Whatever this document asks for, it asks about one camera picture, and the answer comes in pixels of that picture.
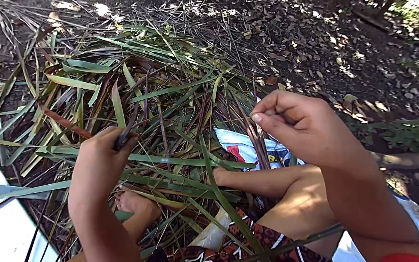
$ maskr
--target finger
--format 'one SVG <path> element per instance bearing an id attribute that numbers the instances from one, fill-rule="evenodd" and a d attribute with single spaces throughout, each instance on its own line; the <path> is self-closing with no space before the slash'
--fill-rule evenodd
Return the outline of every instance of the finger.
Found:
<path id="1" fill-rule="evenodd" d="M 283 143 L 296 139 L 297 131 L 285 122 L 278 121 L 276 117 L 267 116 L 263 113 L 256 113 L 253 114 L 251 118 L 259 124 L 264 131 Z"/>
<path id="2" fill-rule="evenodd" d="M 138 141 L 137 136 L 131 137 L 129 140 L 125 142 L 124 146 L 121 147 L 121 149 L 119 150 L 117 154 L 128 157 L 130 153 L 132 152 L 132 150 L 137 145 L 137 141 Z"/>
<path id="3" fill-rule="evenodd" d="M 105 128 L 105 129 L 99 131 L 98 133 L 96 133 L 95 137 L 97 137 L 97 138 L 102 137 L 102 136 L 104 136 L 108 133 L 111 133 L 116 128 L 118 128 L 118 127 L 108 126 L 107 128 Z"/>
<path id="4" fill-rule="evenodd" d="M 273 110 L 275 110 L 276 113 L 281 113 L 285 110 L 299 106 L 304 98 L 305 96 L 293 92 L 275 90 L 256 104 L 251 115 L 255 113 L 266 113 L 271 115 Z"/>
<path id="5" fill-rule="evenodd" d="M 101 135 L 99 139 L 101 139 L 102 145 L 104 145 L 108 149 L 113 149 L 116 144 L 117 139 L 124 131 L 124 128 L 120 127 L 112 127 L 113 129 L 109 131 L 107 134 Z"/>
<path id="6" fill-rule="evenodd" d="M 281 123 L 288 123 L 288 124 L 290 124 L 290 122 L 288 121 L 288 119 L 285 118 L 285 116 L 282 116 L 282 115 L 273 115 L 273 116 L 270 116 L 270 117 L 272 117 L 273 119 L 275 119 L 275 120 L 277 120 L 277 121 L 279 121 Z"/>

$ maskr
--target soil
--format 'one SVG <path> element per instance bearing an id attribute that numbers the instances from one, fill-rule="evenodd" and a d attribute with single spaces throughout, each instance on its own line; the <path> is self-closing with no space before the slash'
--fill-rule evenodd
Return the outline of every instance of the soil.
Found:
<path id="1" fill-rule="evenodd" d="M 110 6 L 114 6 L 115 1 L 109 2 Z M 123 6 L 129 6 L 132 1 L 122 0 Z M 151 1 L 152 4 L 161 4 L 160 1 Z M 320 91 L 329 94 L 339 104 L 342 104 L 343 97 L 346 94 L 353 94 L 359 98 L 361 104 L 365 104 L 365 100 L 371 104 L 379 102 L 383 104 L 387 110 L 366 111 L 368 117 L 374 119 L 375 122 L 392 121 L 404 117 L 406 119 L 419 119 L 419 96 L 409 99 L 405 96 L 411 88 L 417 88 L 419 91 L 419 75 L 414 76 L 412 67 L 406 67 L 401 62 L 402 58 L 411 59 L 415 61 L 419 58 L 419 42 L 414 44 L 410 41 L 403 40 L 395 35 L 388 35 L 382 30 L 358 19 L 351 12 L 343 11 L 341 13 L 329 13 L 321 3 L 304 1 L 292 3 L 278 3 L 274 1 L 273 4 L 265 4 L 264 13 L 263 8 L 258 6 L 259 1 L 216 1 L 221 6 L 234 8 L 242 12 L 243 9 L 253 11 L 253 15 L 261 17 L 264 14 L 271 14 L 274 18 L 277 14 L 282 15 L 282 20 L 276 24 L 269 26 L 269 37 L 272 42 L 265 42 L 267 37 L 262 37 L 259 33 L 254 33 L 249 40 L 245 40 L 240 35 L 240 42 L 242 46 L 248 49 L 253 49 L 263 54 L 265 61 L 268 64 L 265 66 L 266 75 L 276 74 L 278 82 L 291 84 L 291 90 L 296 92 L 319 96 Z M 143 4 L 148 4 L 148 1 L 141 1 Z M 49 1 L 33 0 L 30 1 L 32 6 L 50 8 Z M 281 11 L 282 7 L 287 6 L 288 11 Z M 319 14 L 317 19 L 310 19 L 307 21 L 306 14 L 311 11 L 316 11 Z M 337 24 L 326 23 L 326 21 L 334 20 Z M 244 22 L 240 20 L 240 16 L 233 17 L 233 26 L 236 28 L 243 28 Z M 300 32 L 302 37 L 308 42 L 310 39 L 317 39 L 319 33 L 318 27 L 331 33 L 331 36 L 343 41 L 345 47 L 343 49 L 334 49 L 328 42 L 325 42 L 325 48 L 319 49 L 315 47 L 302 49 L 305 52 L 315 55 L 314 50 L 320 56 L 319 60 L 308 59 L 302 63 L 293 63 L 289 59 L 295 60 L 297 50 L 290 45 L 290 41 L 283 42 L 292 33 L 287 28 L 289 25 L 294 25 L 292 32 Z M 13 25 L 15 34 L 20 41 L 20 48 L 24 48 L 28 40 L 32 38 L 32 33 L 23 25 Z M 13 51 L 12 44 L 6 39 L 0 28 L 0 82 L 5 81 L 12 73 L 14 67 L 18 64 L 17 56 Z M 283 51 L 289 51 L 293 54 L 291 58 L 281 61 L 281 59 L 271 59 L 269 53 L 281 53 L 279 48 L 284 46 Z M 341 57 L 346 62 L 345 70 L 337 65 L 336 58 L 338 54 L 332 52 L 342 52 Z M 364 59 L 354 59 L 354 54 L 364 55 Z M 258 64 L 255 57 L 249 58 L 254 64 Z M 323 74 L 323 79 L 317 75 L 317 71 Z M 387 78 L 384 74 L 395 74 L 395 78 Z M 18 81 L 23 81 L 23 76 L 18 76 Z M 317 81 L 314 85 L 308 85 L 308 82 Z M 402 84 L 410 83 L 408 88 L 402 87 Z M 267 90 L 277 89 L 277 86 L 265 86 Z M 14 86 L 10 95 L 5 99 L 1 111 L 15 110 L 18 106 L 26 104 L 28 100 L 27 86 Z M 368 146 L 367 149 L 380 153 L 396 153 L 398 150 L 389 150 L 383 141 L 376 139 L 373 146 Z M 15 169 L 20 170 L 21 163 L 15 163 Z M 44 162 L 34 173 L 41 173 L 47 167 L 52 165 L 52 162 Z M 18 181 L 15 179 L 14 169 L 12 167 L 3 167 L 3 173 L 10 178 L 10 182 L 17 185 Z M 395 175 L 407 185 L 407 190 L 410 197 L 419 204 L 419 174 L 415 172 L 402 172 Z M 47 180 L 52 180 L 53 177 L 47 176 Z M 44 205 L 43 201 L 39 200 L 24 200 L 22 201 L 29 213 L 37 221 L 39 213 Z M 43 220 L 41 227 L 45 232 L 49 232 L 53 223 Z M 55 247 L 59 250 L 62 247 L 63 239 L 67 236 L 67 231 L 56 229 L 56 237 L 54 241 Z"/>

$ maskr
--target leg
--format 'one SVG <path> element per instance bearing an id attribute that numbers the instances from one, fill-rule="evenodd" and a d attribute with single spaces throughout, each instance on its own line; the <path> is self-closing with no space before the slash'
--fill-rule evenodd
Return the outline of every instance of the leg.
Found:
<path id="1" fill-rule="evenodd" d="M 161 215 L 161 210 L 154 202 L 132 191 L 125 191 L 117 196 L 115 201 L 119 210 L 134 213 L 122 225 L 135 243 L 140 241 L 151 223 Z M 87 262 L 87 259 L 85 254 L 80 252 L 69 262 Z"/>
<path id="2" fill-rule="evenodd" d="M 216 182 L 266 197 L 282 200 L 257 222 L 292 239 L 302 239 L 337 223 L 329 208 L 321 170 L 313 165 L 300 165 L 251 172 L 229 172 L 215 169 Z M 306 245 L 311 250 L 331 257 L 341 234 Z"/>
<path id="3" fill-rule="evenodd" d="M 218 186 L 236 188 L 265 197 L 282 198 L 294 182 L 303 177 L 321 175 L 321 170 L 311 164 L 250 172 L 230 172 L 219 167 L 213 170 L 213 175 Z"/>

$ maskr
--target brown patterned fabric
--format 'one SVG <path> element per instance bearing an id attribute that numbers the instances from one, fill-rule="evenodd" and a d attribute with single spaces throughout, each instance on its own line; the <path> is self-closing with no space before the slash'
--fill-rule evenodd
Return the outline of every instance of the brown patterned fabric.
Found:
<path id="1" fill-rule="evenodd" d="M 255 237 L 260 241 L 264 250 L 276 248 L 292 242 L 293 240 L 276 232 L 272 229 L 263 227 L 257 223 L 253 223 L 244 211 L 237 209 L 238 214 L 242 217 L 243 221 L 252 230 Z M 232 222 L 228 230 L 234 235 L 242 244 L 248 249 L 253 250 L 247 240 L 244 238 L 237 225 Z M 215 252 L 203 247 L 189 246 L 180 251 L 166 250 L 167 260 L 170 262 L 229 262 L 248 257 L 248 253 L 240 248 L 234 241 L 226 236 L 223 248 L 220 252 Z M 331 262 L 327 259 L 306 247 L 296 247 L 294 250 L 280 254 L 271 258 L 272 262 Z"/>

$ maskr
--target dirt ground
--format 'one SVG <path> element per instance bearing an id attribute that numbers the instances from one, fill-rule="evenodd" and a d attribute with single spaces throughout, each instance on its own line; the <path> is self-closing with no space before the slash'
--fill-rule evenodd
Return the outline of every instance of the dirt ground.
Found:
<path id="1" fill-rule="evenodd" d="M 103 1 L 110 6 L 114 6 L 115 1 Z M 34 0 L 30 2 L 33 6 L 50 8 L 49 1 Z M 329 97 L 335 99 L 339 104 L 343 102 L 346 94 L 358 97 L 360 103 L 382 104 L 386 110 L 366 112 L 368 117 L 374 122 L 392 121 L 404 117 L 406 119 L 419 118 L 419 95 L 408 98 L 405 94 L 410 89 L 417 88 L 419 92 L 419 74 L 415 76 L 415 68 L 407 67 L 402 62 L 403 58 L 415 61 L 419 58 L 419 41 L 414 43 L 407 39 L 402 39 L 398 34 L 389 35 L 388 33 L 376 28 L 375 26 L 359 19 L 351 12 L 329 13 L 321 3 L 304 1 L 305 5 L 300 6 L 296 1 L 293 3 L 283 3 L 279 1 L 260 2 L 260 1 L 220 1 L 220 5 L 233 8 L 243 12 L 246 16 L 253 17 L 253 21 L 261 19 L 267 15 L 276 17 L 282 16 L 277 23 L 272 23 L 267 31 L 253 33 L 250 39 L 244 39 L 243 35 L 237 36 L 241 39 L 238 48 L 247 48 L 259 52 L 265 64 L 265 76 L 274 74 L 278 76 L 279 83 L 288 86 L 288 90 L 304 93 L 307 95 L 322 97 L 328 100 Z M 122 1 L 124 6 L 129 1 Z M 309 18 L 312 11 L 317 12 L 314 19 Z M 245 22 L 239 16 L 232 18 L 233 27 L 243 28 Z M 31 39 L 32 33 L 23 25 L 16 25 L 15 33 L 20 41 L 21 49 L 26 42 Z M 324 41 L 323 48 L 319 48 L 320 43 L 312 39 L 318 36 L 324 39 L 322 31 L 330 32 L 338 43 L 331 44 L 330 39 Z M 298 54 L 292 53 L 291 46 L 294 45 L 289 40 L 289 36 L 296 39 L 313 41 L 309 50 L 302 50 Z M 8 42 L 0 29 L 0 82 L 5 81 L 18 64 L 17 56 L 12 50 L 13 46 Z M 343 45 L 344 48 L 334 49 L 333 46 Z M 297 62 L 306 54 L 318 56 L 319 59 L 308 59 L 307 61 Z M 344 64 L 338 66 L 337 57 L 340 57 Z M 256 57 L 248 57 L 254 64 L 259 64 Z M 17 81 L 23 81 L 20 75 Z M 267 90 L 277 89 L 277 86 L 265 86 Z M 16 85 L 10 95 L 5 99 L 1 111 L 15 110 L 17 106 L 26 104 L 28 101 L 27 86 Z M 380 153 L 399 153 L 399 149 L 388 149 L 386 144 L 378 139 L 367 149 Z M 15 164 L 15 169 L 20 169 L 20 164 Z M 15 173 L 12 167 L 3 169 L 7 177 L 14 178 Z M 395 173 L 395 177 L 404 181 L 410 197 L 419 204 L 419 170 Z M 39 209 L 41 201 L 24 201 L 25 207 L 29 212 L 38 216 L 39 211 L 31 211 L 31 208 Z M 46 222 L 44 229 L 50 229 L 52 224 Z M 62 237 L 55 241 L 55 246 L 60 248 Z"/>

